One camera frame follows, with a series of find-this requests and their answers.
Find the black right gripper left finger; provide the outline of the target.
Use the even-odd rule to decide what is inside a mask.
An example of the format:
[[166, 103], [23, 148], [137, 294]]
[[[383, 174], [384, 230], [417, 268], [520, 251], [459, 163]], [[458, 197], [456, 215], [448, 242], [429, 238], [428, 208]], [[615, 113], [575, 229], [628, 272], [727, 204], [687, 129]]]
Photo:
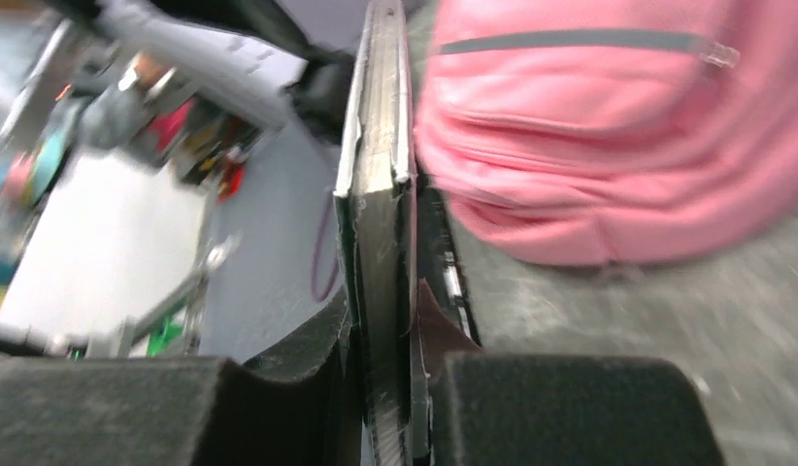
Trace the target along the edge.
[[356, 465], [347, 303], [245, 363], [0, 362], [0, 465]]

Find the pink school backpack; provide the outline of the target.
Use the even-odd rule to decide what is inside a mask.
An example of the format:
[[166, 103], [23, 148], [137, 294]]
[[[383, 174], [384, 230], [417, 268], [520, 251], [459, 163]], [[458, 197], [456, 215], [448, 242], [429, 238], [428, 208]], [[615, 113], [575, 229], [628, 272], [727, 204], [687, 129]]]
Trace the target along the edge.
[[545, 265], [683, 260], [798, 209], [798, 0], [444, 1], [417, 154]]

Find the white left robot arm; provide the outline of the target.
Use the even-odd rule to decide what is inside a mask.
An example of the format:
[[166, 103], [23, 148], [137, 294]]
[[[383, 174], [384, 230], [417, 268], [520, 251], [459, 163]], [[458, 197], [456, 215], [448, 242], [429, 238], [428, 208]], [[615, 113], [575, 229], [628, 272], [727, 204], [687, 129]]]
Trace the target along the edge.
[[283, 116], [279, 96], [319, 139], [342, 139], [353, 57], [314, 44], [276, 1], [51, 1], [98, 36], [178, 68], [253, 123]]

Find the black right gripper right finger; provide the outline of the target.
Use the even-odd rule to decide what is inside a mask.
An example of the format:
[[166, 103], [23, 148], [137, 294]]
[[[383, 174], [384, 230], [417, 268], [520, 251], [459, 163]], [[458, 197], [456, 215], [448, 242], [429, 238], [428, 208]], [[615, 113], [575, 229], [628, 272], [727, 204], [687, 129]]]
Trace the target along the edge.
[[693, 383], [646, 357], [481, 349], [417, 287], [436, 465], [721, 465]]

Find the dark glossy book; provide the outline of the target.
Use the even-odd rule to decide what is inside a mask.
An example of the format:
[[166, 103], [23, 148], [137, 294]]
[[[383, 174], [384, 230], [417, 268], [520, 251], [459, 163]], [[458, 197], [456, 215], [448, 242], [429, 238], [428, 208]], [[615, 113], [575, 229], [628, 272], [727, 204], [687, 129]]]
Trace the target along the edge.
[[416, 165], [405, 9], [368, 5], [334, 189], [342, 264], [376, 465], [413, 462]]

